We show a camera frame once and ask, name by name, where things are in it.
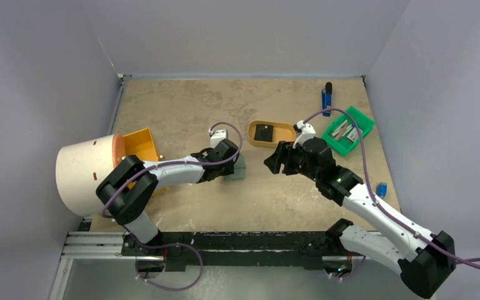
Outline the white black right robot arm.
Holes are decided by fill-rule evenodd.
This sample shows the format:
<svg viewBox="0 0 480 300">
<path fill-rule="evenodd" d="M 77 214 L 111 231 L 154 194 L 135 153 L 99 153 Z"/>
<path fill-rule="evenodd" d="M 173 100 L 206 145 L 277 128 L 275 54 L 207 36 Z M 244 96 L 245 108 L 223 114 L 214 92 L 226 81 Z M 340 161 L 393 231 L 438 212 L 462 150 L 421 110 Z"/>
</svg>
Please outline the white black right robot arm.
<svg viewBox="0 0 480 300">
<path fill-rule="evenodd" d="M 368 235 L 359 226 L 345 223 L 326 237 L 333 254 L 345 250 L 363 254 L 398 274 L 406 287 L 420 298 L 429 299 L 456 268 L 453 238 L 422 227 L 370 192 L 350 169 L 338 165 L 327 143 L 314 137 L 295 146 L 281 141 L 264 160 L 273 173 L 300 174 L 314 181 L 329 200 L 352 211 L 381 235 Z"/>
</svg>

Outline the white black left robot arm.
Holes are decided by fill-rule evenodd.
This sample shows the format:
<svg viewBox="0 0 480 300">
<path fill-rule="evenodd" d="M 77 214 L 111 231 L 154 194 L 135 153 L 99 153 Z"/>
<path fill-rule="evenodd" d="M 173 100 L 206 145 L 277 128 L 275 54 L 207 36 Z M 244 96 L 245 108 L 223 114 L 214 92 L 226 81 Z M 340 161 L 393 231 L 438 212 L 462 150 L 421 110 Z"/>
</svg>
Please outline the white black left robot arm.
<svg viewBox="0 0 480 300">
<path fill-rule="evenodd" d="M 154 191 L 230 175 L 238 154 L 239 147 L 228 139 L 170 161 L 142 161 L 132 154 L 97 186 L 96 196 L 104 204 L 101 214 L 109 213 L 111 219 L 130 232 L 145 255 L 155 255 L 161 249 L 159 229 L 144 211 Z"/>
</svg>

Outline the grey-green card holder wallet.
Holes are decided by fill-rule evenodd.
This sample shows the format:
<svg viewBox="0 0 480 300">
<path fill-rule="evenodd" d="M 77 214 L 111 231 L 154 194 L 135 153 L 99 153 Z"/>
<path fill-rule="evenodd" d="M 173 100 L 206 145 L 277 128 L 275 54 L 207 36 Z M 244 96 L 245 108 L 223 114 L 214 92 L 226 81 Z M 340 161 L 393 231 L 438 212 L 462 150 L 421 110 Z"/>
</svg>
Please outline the grey-green card holder wallet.
<svg viewBox="0 0 480 300">
<path fill-rule="evenodd" d="M 246 163 L 244 156 L 239 154 L 234 160 L 232 174 L 224 176 L 225 181 L 241 180 L 246 177 Z"/>
</svg>

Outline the black credit card stack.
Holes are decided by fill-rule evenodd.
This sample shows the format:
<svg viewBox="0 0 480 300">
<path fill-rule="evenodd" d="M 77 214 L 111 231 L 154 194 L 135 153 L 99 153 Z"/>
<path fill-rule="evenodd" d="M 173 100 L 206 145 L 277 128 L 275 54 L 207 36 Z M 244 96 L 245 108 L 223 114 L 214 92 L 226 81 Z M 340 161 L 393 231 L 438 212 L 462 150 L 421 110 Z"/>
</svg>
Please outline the black credit card stack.
<svg viewBox="0 0 480 300">
<path fill-rule="evenodd" d="M 270 124 L 256 124 L 254 140 L 265 143 L 273 141 L 274 126 Z"/>
</svg>

